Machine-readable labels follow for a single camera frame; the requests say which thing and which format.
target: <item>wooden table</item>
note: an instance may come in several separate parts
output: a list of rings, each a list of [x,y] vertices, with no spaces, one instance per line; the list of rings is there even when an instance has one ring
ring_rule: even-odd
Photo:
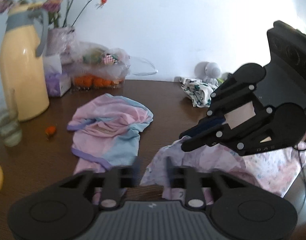
[[[182,131],[205,116],[204,109],[192,107],[180,84],[172,82],[127,80],[122,89],[68,92],[62,98],[51,99],[45,113],[21,124],[23,139],[19,145],[6,148],[0,141],[0,165],[4,172],[0,192],[0,240],[13,239],[6,223],[12,203],[73,173],[78,158],[70,151],[73,133],[66,130],[66,125],[77,107],[103,93],[136,100],[154,114],[154,121],[141,133],[141,175],[161,147],[177,140]],[[57,133],[48,141],[44,130],[55,124]],[[138,187],[128,191],[128,198],[156,200],[161,192],[160,186]],[[303,192],[302,180],[297,178],[286,198],[299,209]],[[306,203],[292,239],[306,240]]]

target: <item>vase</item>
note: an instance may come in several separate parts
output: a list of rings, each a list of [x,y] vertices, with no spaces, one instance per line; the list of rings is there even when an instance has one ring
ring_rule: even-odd
[[[77,46],[74,28],[49,29],[46,56],[60,54],[61,64],[70,64],[73,62],[71,51],[74,46]]]

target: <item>white and green printed cloth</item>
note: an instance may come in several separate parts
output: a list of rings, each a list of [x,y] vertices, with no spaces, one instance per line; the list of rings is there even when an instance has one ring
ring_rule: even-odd
[[[210,83],[204,83],[200,79],[181,78],[183,83],[182,89],[187,97],[192,100],[193,106],[209,107],[211,104],[211,93],[213,93],[218,86]]]

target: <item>purple tissue box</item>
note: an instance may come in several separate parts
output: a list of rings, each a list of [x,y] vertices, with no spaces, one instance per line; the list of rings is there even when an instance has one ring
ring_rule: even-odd
[[[67,73],[47,74],[45,75],[45,83],[49,97],[61,97],[71,88],[71,78]]]

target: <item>wire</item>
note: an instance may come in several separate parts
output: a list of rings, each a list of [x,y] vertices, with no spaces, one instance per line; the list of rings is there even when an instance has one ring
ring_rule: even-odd
[[[304,207],[304,205],[305,205],[305,202],[306,202],[306,175],[305,175],[305,172],[304,172],[303,163],[302,163],[301,158],[300,158],[300,152],[306,151],[306,148],[303,149],[303,150],[299,150],[299,149],[298,149],[298,146],[296,146],[296,147],[293,147],[293,149],[295,149],[295,150],[298,152],[298,160],[299,160],[299,164],[300,164],[300,171],[299,171],[299,173],[300,173],[300,172],[302,173],[302,180],[303,180],[304,187],[305,187],[305,197],[304,197],[304,201],[303,201],[303,203],[302,203],[302,205],[301,205],[301,208],[300,208],[300,210],[299,210],[299,212],[298,212],[298,214],[300,214],[300,212],[302,211],[302,209],[303,209],[303,207]]]

